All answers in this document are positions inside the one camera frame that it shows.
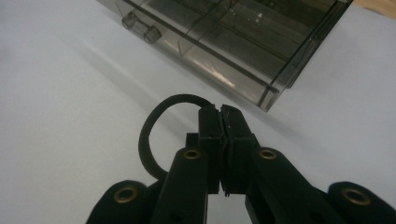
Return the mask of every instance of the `transparent plastic drawer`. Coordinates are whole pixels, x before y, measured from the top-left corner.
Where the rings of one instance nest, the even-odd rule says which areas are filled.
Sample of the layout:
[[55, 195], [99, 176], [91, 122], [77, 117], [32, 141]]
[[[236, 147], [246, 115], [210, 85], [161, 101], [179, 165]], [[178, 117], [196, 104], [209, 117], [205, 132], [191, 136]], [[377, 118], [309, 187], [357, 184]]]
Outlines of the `transparent plastic drawer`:
[[112, 0], [125, 28], [267, 111], [351, 0]]

